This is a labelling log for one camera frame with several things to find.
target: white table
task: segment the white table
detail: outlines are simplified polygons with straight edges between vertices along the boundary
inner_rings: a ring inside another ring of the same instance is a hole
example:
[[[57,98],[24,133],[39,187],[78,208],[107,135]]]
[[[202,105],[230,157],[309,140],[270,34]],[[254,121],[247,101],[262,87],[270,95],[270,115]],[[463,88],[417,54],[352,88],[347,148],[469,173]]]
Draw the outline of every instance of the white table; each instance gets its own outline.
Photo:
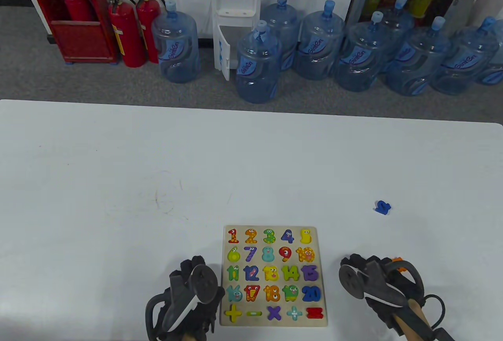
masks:
[[[349,253],[415,264],[457,341],[503,333],[501,125],[2,100],[0,144],[2,341],[146,339],[181,260],[220,277],[226,224],[316,226],[329,326],[210,341],[394,339]]]

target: blue water jug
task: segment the blue water jug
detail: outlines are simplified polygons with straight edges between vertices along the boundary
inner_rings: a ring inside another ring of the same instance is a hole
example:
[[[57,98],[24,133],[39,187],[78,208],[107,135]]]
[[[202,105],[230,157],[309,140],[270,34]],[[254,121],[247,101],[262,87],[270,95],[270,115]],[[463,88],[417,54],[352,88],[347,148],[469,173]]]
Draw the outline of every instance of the blue water jug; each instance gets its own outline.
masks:
[[[271,33],[275,35],[283,47],[281,70],[291,68],[295,58],[295,50],[299,41],[300,19],[297,10],[287,5],[288,0],[278,0],[262,10],[262,20],[267,22]]]
[[[160,72],[170,82],[190,82],[201,71],[196,21],[176,11],[173,0],[166,3],[166,9],[167,14],[161,14],[152,23]]]
[[[336,3],[305,17],[294,69],[302,77],[321,81],[330,74],[344,37],[344,21],[333,13]]]
[[[431,75],[440,67],[451,48],[449,38],[440,34],[445,19],[437,16],[430,27],[417,28],[406,39],[388,70],[386,83],[405,96],[420,95]]]
[[[407,0],[397,0],[395,7],[381,9],[383,13],[382,24],[389,28],[391,42],[386,50],[386,65],[383,72],[388,71],[390,63],[395,59],[398,51],[406,38],[407,32],[414,28],[413,16],[404,10]]]
[[[366,91],[377,79],[385,65],[390,31],[381,25],[383,14],[372,14],[370,22],[351,26],[335,66],[335,78],[348,91]]]
[[[451,38],[451,51],[431,77],[430,86],[447,95],[465,92],[499,48],[496,36],[491,32],[495,22],[494,18],[488,17],[479,28],[458,30]]]
[[[276,96],[281,70],[281,42],[260,20],[255,31],[237,43],[237,93],[250,103],[265,103]]]
[[[498,20],[492,27],[499,49],[487,67],[478,75],[476,82],[485,86],[494,86],[503,81],[503,20]]]

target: blue number 2 piece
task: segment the blue number 2 piece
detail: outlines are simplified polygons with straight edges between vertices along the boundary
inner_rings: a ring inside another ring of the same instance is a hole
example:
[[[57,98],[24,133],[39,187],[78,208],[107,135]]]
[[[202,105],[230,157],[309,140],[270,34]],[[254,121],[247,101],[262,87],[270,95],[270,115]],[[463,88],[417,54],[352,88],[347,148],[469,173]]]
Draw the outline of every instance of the blue number 2 piece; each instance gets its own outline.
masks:
[[[378,201],[375,209],[379,214],[388,215],[388,212],[391,210],[391,205],[387,204],[384,201]]]

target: fire extinguisher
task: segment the fire extinguisher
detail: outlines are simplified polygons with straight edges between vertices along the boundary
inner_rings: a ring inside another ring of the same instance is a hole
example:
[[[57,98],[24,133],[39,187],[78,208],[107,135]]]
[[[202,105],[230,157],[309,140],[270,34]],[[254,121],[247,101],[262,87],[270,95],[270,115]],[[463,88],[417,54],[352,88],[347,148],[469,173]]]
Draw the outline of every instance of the fire extinguisher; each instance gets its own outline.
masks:
[[[164,5],[164,9],[166,9],[166,2],[164,0],[160,1],[162,5]],[[149,59],[153,63],[159,63],[159,58],[154,36],[152,34],[152,22],[161,12],[160,4],[156,0],[138,0],[136,4],[136,13],[138,14],[138,20],[140,20],[140,27],[143,32],[147,51],[149,52]]]
[[[96,12],[91,0],[64,0],[74,22],[95,22]]]
[[[145,45],[140,36],[138,22],[134,14],[134,7],[122,0],[110,0],[108,6],[110,21],[124,59],[128,68],[139,68],[147,61]]]

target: puzzle board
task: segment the puzzle board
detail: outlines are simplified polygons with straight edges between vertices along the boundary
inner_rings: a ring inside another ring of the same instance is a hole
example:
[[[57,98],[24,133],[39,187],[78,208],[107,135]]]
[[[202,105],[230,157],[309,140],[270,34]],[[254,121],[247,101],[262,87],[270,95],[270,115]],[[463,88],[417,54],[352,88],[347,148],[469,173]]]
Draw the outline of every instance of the puzzle board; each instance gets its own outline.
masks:
[[[314,227],[226,226],[224,326],[327,326]]]

